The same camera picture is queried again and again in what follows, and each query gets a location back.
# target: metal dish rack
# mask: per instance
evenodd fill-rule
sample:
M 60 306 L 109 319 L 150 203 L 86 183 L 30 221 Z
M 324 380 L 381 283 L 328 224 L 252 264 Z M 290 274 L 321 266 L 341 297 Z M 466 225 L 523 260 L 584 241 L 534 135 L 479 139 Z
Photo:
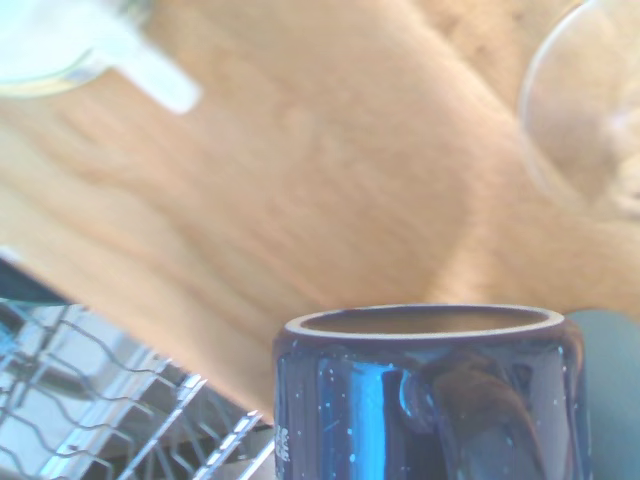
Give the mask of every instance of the metal dish rack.
M 0 478 L 274 478 L 271 428 L 79 305 L 0 302 Z

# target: speckled enamel mug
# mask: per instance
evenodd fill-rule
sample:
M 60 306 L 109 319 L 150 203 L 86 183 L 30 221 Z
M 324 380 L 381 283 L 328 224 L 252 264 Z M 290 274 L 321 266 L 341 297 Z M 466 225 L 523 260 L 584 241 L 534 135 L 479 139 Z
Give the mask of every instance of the speckled enamel mug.
M 280 480 L 589 480 L 584 345 L 547 310 L 394 305 L 274 343 Z

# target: wooden surface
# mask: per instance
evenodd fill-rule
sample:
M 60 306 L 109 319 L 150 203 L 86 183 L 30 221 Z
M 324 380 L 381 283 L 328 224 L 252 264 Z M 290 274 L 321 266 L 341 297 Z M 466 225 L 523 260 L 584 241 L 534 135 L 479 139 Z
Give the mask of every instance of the wooden surface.
M 518 85 L 566 2 L 158 3 L 190 114 L 115 74 L 0 102 L 0 244 L 40 278 L 265 411 L 300 314 L 640 313 L 637 232 L 556 209 L 521 161 Z

